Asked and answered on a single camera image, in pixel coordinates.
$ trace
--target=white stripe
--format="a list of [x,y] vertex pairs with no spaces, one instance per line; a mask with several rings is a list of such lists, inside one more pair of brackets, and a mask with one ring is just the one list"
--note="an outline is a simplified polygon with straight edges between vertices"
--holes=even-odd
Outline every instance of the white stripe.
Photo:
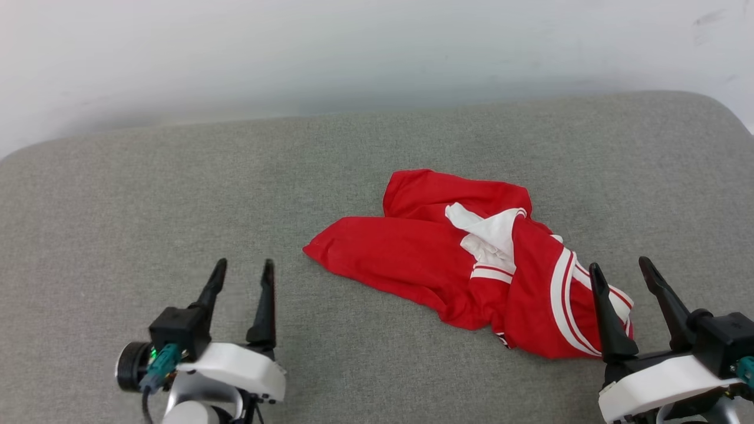
[[589,343],[589,339],[581,333],[581,329],[576,325],[576,318],[573,316],[573,309],[571,308],[571,282],[573,281],[573,269],[576,268],[577,260],[576,253],[572,253],[572,255],[573,262],[571,263],[571,269],[569,270],[571,274],[568,279],[565,280],[565,312],[568,314],[569,321],[573,326],[576,339],[582,342],[594,355],[602,356],[602,354],[599,353],[599,350],[595,349],[594,346],[592,346],[592,343]]
[[558,258],[558,261],[555,263],[555,270],[553,271],[553,275],[550,280],[550,307],[553,310],[555,324],[565,341],[581,352],[587,353],[589,355],[597,355],[595,352],[589,350],[583,343],[580,343],[576,339],[576,336],[571,332],[571,329],[568,326],[566,311],[563,310],[561,299],[563,289],[563,276],[567,276],[566,282],[570,282],[573,276],[574,264],[572,264],[570,269],[567,269],[570,259],[571,251],[564,247],[562,253],[560,254],[560,258]]
[[[573,273],[573,278],[576,278],[576,281],[580,282],[581,285],[588,288],[589,291],[592,291],[592,282],[589,280],[589,276],[584,274],[578,267],[576,267],[576,271]],[[628,319],[628,315],[631,313],[631,308],[633,308],[633,300],[631,300],[630,297],[628,297],[627,294],[625,294],[622,290],[618,290],[617,288],[613,286],[610,287],[610,294],[608,297],[610,297],[610,303],[613,305],[613,309],[615,309],[615,313],[618,314],[618,318],[621,319],[621,322],[626,322]],[[613,293],[613,290],[617,291],[621,294],[628,302],[629,304],[626,304],[617,294]]]
[[513,280],[513,277],[510,275],[495,271],[494,269],[487,269],[487,268],[476,268],[471,272],[471,278],[474,277],[480,277],[480,278],[491,278],[492,280],[500,280],[504,283],[510,284],[510,282]]

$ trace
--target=red cloth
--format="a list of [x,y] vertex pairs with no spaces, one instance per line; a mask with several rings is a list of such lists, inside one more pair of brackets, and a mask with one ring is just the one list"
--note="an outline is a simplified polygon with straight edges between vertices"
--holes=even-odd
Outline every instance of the red cloth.
[[[589,276],[531,218],[526,189],[398,171],[383,208],[384,218],[339,220],[304,252],[335,274],[430,307],[448,324],[491,324],[508,347],[547,358],[599,356]],[[633,303],[611,291],[630,334]]]

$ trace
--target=gray fabric surface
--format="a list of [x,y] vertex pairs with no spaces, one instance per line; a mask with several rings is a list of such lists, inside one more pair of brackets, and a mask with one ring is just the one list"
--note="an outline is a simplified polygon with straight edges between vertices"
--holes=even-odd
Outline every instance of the gray fabric surface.
[[[754,141],[707,97],[649,92],[459,109],[149,128],[58,140],[0,162],[0,421],[139,422],[115,360],[228,257],[213,322],[242,341],[277,262],[286,402],[276,422],[600,422],[602,364],[503,349],[489,329],[327,273],[302,252],[379,215],[392,171],[529,189],[534,217],[636,301],[667,347],[636,260],[689,308],[754,316]],[[152,401],[161,416],[165,397]],[[742,408],[744,422],[754,419]]]

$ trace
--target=white wall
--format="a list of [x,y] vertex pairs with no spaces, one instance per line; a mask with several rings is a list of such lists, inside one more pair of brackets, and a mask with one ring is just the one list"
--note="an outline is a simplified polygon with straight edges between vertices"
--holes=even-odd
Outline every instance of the white wall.
[[708,94],[754,126],[752,15],[749,0],[0,0],[0,157],[130,126],[639,89]]

